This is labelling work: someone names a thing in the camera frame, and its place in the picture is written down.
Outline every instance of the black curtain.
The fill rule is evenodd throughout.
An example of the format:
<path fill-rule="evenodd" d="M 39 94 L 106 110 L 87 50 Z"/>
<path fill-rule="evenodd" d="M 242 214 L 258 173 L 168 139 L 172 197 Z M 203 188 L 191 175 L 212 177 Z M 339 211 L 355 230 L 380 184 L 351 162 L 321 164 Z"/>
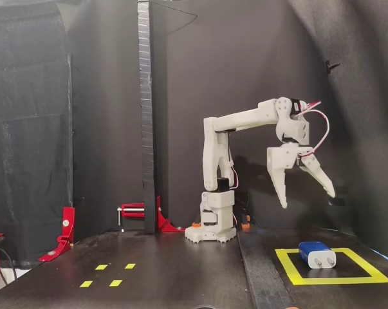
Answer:
<path fill-rule="evenodd" d="M 69 206 L 66 43 L 55 4 L 0 6 L 0 232 L 19 267 L 55 248 Z"/>

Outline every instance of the black wire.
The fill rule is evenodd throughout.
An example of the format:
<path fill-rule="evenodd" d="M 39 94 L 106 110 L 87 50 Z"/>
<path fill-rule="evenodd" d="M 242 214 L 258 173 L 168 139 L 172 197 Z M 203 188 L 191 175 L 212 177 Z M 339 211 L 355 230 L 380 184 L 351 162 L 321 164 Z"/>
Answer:
<path fill-rule="evenodd" d="M 3 275 L 3 273 L 2 273 L 1 267 L 0 267 L 0 275 L 1 275 L 1 278 L 2 278 L 3 282 L 5 283 L 5 285 L 8 285 L 8 283 L 6 282 L 6 279 L 5 279 L 4 275 Z"/>
<path fill-rule="evenodd" d="M 12 261 L 11 257 L 6 253 L 5 250 L 3 250 L 2 248 L 0 248 L 0 251 L 6 255 L 6 258 L 8 258 L 8 261 L 9 261 L 9 264 L 11 265 L 12 267 L 12 272 L 14 272 L 14 277 L 15 277 L 15 280 L 17 279 L 17 276 L 16 276 L 16 270 L 15 270 L 15 266 L 14 266 L 14 262 Z"/>

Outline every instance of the robotic arm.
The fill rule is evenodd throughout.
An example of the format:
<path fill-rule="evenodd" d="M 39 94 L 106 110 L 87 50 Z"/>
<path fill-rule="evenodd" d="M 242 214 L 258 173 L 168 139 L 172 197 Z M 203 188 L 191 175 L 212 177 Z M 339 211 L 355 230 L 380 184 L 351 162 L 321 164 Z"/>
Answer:
<path fill-rule="evenodd" d="M 202 194 L 201 223 L 185 230 L 187 238 L 193 242 L 213 239 L 225 242 L 236 234 L 232 227 L 234 192 L 230 188 L 235 181 L 234 163 L 228 148 L 230 132 L 277 124 L 275 132 L 283 145 L 267 149 L 267 168 L 283 208 L 287 207 L 285 169 L 291 169 L 295 164 L 335 197 L 333 184 L 315 158 L 314 149 L 299 146 L 309 144 L 309 123 L 303 114 L 314 106 L 282 97 L 261 102 L 258 108 L 249 111 L 204 119 L 203 176 L 208 192 Z"/>

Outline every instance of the table surface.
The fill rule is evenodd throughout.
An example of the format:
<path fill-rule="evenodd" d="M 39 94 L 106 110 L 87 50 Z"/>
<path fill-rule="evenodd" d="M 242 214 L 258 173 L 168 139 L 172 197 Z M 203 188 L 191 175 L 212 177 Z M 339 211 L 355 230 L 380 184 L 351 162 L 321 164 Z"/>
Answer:
<path fill-rule="evenodd" d="M 133 268 L 125 269 L 128 264 Z M 103 270 L 95 270 L 107 265 Z M 122 280 L 118 286 L 109 286 Z M 80 286 L 92 281 L 87 288 Z M 252 308 L 237 239 L 109 232 L 0 290 L 0 308 Z"/>
<path fill-rule="evenodd" d="M 388 309 L 388 283 L 293 285 L 275 253 L 275 249 L 298 248 L 301 241 L 321 241 L 331 248 L 351 249 L 388 277 L 388 260 L 354 236 L 322 229 L 252 228 L 250 232 L 239 232 L 238 238 L 256 308 L 284 309 L 292 305 L 301 309 Z M 298 254 L 288 256 L 302 278 L 369 277 L 343 253 L 337 253 L 335 268 L 324 270 L 310 270 Z"/>

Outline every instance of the red clamp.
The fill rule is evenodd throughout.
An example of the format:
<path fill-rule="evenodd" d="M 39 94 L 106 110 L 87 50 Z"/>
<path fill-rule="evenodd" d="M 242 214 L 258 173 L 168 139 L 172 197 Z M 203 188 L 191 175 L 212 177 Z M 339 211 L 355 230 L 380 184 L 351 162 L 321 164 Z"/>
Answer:
<path fill-rule="evenodd" d="M 73 243 L 73 224 L 75 221 L 75 209 L 73 207 L 64 207 L 64 215 L 62 217 L 62 235 L 57 238 L 58 247 L 55 250 L 49 251 L 38 260 L 49 262 L 59 257 L 65 251 L 71 248 Z"/>
<path fill-rule="evenodd" d="M 158 230 L 161 232 L 183 232 L 185 228 L 175 227 L 169 219 L 165 219 L 161 213 L 161 196 L 156 198 L 156 215 L 158 218 Z"/>
<path fill-rule="evenodd" d="M 144 218 L 143 203 L 122 204 L 121 216 L 127 218 Z"/>

